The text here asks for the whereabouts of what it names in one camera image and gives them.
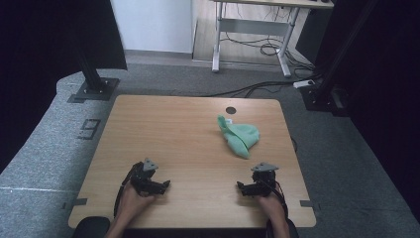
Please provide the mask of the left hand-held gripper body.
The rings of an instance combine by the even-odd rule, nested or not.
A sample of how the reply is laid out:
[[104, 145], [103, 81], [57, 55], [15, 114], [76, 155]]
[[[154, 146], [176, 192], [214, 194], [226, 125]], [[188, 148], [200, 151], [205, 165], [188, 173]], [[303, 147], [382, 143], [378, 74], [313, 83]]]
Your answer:
[[158, 189], [157, 183], [152, 181], [157, 168], [158, 166], [149, 158], [133, 165], [130, 181], [138, 195], [150, 194], [153, 189]]

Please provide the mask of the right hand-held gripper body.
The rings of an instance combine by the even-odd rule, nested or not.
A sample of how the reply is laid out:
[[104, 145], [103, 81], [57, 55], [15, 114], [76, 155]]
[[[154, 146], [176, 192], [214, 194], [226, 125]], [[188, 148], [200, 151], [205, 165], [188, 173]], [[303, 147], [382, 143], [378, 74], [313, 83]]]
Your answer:
[[257, 195], [268, 196], [275, 188], [276, 171], [278, 166], [269, 163], [258, 163], [251, 171], [253, 172], [252, 179], [255, 186], [258, 188]]

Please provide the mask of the white metal desk frame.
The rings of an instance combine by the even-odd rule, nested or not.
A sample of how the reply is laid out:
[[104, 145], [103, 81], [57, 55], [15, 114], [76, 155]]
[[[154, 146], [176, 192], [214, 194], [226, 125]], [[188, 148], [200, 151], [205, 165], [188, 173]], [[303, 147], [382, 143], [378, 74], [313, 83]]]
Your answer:
[[[283, 37], [283, 42], [275, 55], [285, 77], [291, 77], [285, 52], [287, 50], [299, 11], [306, 9], [333, 9], [331, 0], [212, 0], [216, 3], [216, 37], [213, 49], [212, 71], [218, 72], [220, 66], [220, 41], [222, 33], [239, 33], [248, 35], [268, 35]], [[286, 23], [229, 19], [223, 17], [224, 5], [227, 3], [288, 7], [290, 19]]]

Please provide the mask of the black curtain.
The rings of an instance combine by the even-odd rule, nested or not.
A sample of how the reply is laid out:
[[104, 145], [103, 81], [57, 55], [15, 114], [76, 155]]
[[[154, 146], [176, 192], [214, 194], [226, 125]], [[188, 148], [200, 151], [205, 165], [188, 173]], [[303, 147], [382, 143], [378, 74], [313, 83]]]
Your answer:
[[0, 173], [50, 107], [60, 79], [126, 67], [111, 0], [0, 0]]
[[347, 112], [420, 222], [420, 0], [378, 0], [356, 51]]

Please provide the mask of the white power strip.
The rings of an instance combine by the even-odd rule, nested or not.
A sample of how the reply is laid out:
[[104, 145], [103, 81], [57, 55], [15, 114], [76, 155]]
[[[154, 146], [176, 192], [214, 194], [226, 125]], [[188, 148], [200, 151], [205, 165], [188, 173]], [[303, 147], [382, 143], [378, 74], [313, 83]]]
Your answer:
[[293, 87], [298, 89], [298, 88], [301, 88], [301, 87], [313, 86], [315, 84], [316, 83], [315, 83], [314, 80], [307, 79], [307, 80], [300, 80], [300, 81], [293, 82]]

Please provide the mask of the person's left hand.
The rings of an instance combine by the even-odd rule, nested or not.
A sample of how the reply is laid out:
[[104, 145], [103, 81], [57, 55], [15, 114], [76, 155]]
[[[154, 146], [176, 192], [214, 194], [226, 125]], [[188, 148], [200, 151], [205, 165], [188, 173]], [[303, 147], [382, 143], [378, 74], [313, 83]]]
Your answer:
[[131, 221], [139, 216], [157, 198], [154, 195], [139, 195], [128, 182], [123, 189], [116, 217]]

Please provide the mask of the dark floor tape strip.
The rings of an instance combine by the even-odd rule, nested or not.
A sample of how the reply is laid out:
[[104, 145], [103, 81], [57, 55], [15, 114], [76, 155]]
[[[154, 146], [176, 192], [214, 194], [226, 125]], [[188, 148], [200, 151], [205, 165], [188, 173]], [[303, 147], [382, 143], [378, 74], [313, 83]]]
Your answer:
[[320, 204], [317, 203], [317, 202], [314, 202], [312, 200], [301, 200], [300, 201], [300, 206], [301, 207], [310, 207], [314, 211], [320, 211], [321, 210]]
[[64, 202], [61, 209], [71, 210], [74, 206], [86, 205], [87, 198], [77, 198], [72, 202]]

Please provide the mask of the green towel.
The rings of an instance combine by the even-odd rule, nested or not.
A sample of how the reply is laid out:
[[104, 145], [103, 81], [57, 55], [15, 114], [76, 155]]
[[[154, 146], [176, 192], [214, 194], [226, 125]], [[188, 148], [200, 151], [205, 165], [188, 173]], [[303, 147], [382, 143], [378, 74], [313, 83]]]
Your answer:
[[259, 129], [251, 124], [234, 124], [222, 115], [217, 117], [217, 124], [233, 153], [248, 159], [250, 148], [260, 140]]

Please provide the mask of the black metal stand slanted post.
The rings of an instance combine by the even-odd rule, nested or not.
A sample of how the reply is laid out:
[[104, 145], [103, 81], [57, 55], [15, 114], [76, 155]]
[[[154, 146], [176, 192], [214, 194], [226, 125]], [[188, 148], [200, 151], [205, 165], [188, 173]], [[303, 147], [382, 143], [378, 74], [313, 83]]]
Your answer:
[[315, 74], [322, 82], [300, 90], [305, 107], [309, 111], [331, 112], [347, 116], [349, 95], [343, 86], [345, 70], [350, 69], [351, 57], [359, 62], [357, 40], [378, 0], [332, 0], [328, 25], [318, 50]]

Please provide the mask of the black metal stand square base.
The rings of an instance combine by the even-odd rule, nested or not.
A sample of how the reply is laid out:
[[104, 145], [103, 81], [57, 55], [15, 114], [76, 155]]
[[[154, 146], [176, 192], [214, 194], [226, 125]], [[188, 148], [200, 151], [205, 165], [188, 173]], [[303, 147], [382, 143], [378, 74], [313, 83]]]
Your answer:
[[109, 101], [119, 84], [118, 78], [101, 77], [93, 67], [80, 46], [75, 51], [77, 62], [84, 75], [84, 82], [75, 94], [72, 94], [68, 103], [83, 103], [86, 100]]

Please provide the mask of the dark cabinet under desk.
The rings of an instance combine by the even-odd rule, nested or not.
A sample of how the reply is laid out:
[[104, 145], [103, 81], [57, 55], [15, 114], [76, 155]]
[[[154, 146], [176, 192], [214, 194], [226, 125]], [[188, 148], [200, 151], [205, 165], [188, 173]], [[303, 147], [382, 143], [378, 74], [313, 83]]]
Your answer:
[[331, 17], [331, 10], [310, 9], [298, 38], [296, 49], [315, 64]]

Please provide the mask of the person's right hand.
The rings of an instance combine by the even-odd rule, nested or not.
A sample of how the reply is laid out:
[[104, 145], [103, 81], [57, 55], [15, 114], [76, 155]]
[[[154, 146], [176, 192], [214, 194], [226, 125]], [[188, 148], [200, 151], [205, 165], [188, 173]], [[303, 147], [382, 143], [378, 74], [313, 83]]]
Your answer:
[[285, 210], [279, 198], [274, 193], [268, 196], [257, 196], [256, 201], [272, 223], [285, 221]]

